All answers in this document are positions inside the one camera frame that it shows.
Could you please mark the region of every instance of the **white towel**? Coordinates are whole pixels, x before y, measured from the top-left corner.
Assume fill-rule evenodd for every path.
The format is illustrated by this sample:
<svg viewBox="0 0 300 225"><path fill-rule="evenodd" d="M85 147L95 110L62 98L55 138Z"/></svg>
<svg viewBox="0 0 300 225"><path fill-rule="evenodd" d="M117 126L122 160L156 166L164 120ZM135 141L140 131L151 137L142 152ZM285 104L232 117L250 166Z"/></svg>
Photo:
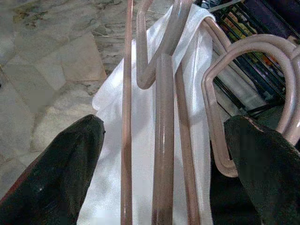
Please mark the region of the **white towel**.
<svg viewBox="0 0 300 225"><path fill-rule="evenodd" d="M171 9L148 31L148 58L151 59L163 37ZM173 55L175 73L183 66L187 109L191 124L191 141L196 172L201 223L212 224L210 211L210 143L204 109L201 80L210 66L212 41L199 28L211 16L192 5L187 24ZM120 162L122 130L123 61L107 78L93 99L97 116L104 121L105 141L90 188L78 218L78 225L120 224ZM187 206L183 177L177 103L175 102L175 157L173 221L187 224ZM136 48L132 41L132 185L133 224L151 223L155 136L155 83L142 90L136 84Z"/></svg>

